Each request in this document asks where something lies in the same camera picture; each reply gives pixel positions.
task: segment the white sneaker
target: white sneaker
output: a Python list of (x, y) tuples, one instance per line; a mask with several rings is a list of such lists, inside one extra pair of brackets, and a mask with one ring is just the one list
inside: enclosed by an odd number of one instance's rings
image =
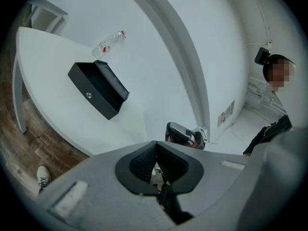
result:
[(39, 166), (37, 170), (37, 178), (39, 184), (39, 190), (41, 191), (44, 187), (46, 187), (50, 183), (50, 173), (45, 166)]

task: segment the gray panel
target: gray panel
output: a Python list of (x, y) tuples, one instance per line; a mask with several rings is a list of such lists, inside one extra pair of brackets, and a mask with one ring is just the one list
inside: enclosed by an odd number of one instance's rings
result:
[(182, 211), (196, 216), (215, 203), (234, 183), (241, 170), (221, 165), (223, 161), (246, 164), (247, 159), (242, 155), (213, 153), (192, 149), (186, 146), (169, 143), (173, 148), (197, 159), (204, 168), (204, 175), (195, 189), (188, 194), (178, 195)]
[(76, 182), (89, 184), (87, 192), (66, 222), (83, 230), (166, 230), (175, 226), (156, 197), (130, 193), (115, 176), (117, 161), (148, 142), (90, 157), (52, 182), (38, 197), (50, 211)]
[(271, 143), (256, 146), (246, 168), (226, 193), (175, 230), (262, 229), (285, 207), (306, 175), (307, 133), (308, 128), (286, 132)]

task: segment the black device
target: black device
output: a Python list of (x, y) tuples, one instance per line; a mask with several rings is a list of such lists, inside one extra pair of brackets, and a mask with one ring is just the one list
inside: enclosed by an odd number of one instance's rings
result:
[(205, 148), (205, 143), (207, 142), (205, 132), (202, 128), (196, 128), (191, 131), (178, 123), (168, 122), (165, 132), (165, 141), (192, 147), (196, 143), (198, 147), (196, 149), (203, 150)]
[(261, 47), (255, 58), (255, 63), (259, 65), (264, 65), (265, 60), (269, 57), (269, 55), (270, 55), (270, 51)]
[(81, 94), (108, 120), (117, 115), (129, 92), (108, 63), (74, 63), (68, 76)]

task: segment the black hair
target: black hair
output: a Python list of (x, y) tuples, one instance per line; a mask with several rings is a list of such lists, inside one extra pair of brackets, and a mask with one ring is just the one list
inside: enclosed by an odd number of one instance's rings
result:
[(269, 81), (268, 71), (273, 70), (273, 65), (278, 64), (280, 59), (286, 59), (290, 61), (289, 59), (287, 59), (286, 57), (282, 55), (270, 55), (267, 59), (265, 59), (265, 62), (263, 65), (263, 76), (267, 82)]

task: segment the sneaker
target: sneaker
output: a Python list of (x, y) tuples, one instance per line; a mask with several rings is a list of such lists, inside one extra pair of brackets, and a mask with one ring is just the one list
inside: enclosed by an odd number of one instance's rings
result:
[(45, 166), (39, 166), (37, 170), (37, 178), (39, 184), (39, 191), (41, 192), (44, 187), (50, 183), (50, 173)]

